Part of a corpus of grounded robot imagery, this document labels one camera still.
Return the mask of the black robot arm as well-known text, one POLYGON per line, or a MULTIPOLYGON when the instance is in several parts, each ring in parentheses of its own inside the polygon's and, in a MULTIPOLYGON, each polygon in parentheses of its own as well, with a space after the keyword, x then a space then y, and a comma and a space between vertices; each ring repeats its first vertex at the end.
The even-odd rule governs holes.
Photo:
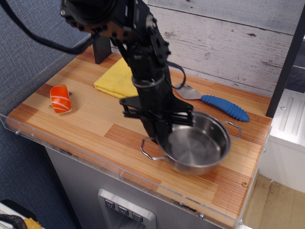
POLYGON ((123 113, 140 119, 155 142, 166 140, 173 124, 192 125, 193 106, 173 94, 169 44, 143 1, 64 0, 61 16, 80 31, 110 38, 119 49, 138 92, 120 100, 123 113))

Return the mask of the black post behind arm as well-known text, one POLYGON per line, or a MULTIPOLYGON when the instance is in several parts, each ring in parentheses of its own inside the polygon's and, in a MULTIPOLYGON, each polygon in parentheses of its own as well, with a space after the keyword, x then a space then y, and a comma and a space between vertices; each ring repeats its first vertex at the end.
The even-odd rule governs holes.
POLYGON ((99 37, 93 43, 93 53, 95 63, 102 63, 112 53, 110 39, 107 37, 99 37))

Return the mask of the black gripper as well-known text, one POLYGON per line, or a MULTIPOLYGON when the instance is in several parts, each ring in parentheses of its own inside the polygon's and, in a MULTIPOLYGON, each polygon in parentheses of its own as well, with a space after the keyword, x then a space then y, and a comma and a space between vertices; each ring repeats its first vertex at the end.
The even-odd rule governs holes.
POLYGON ((193 125, 193 106, 178 99, 166 80, 149 84, 135 84, 138 95, 120 100, 124 115, 142 118, 149 137, 164 144, 169 135, 193 125))

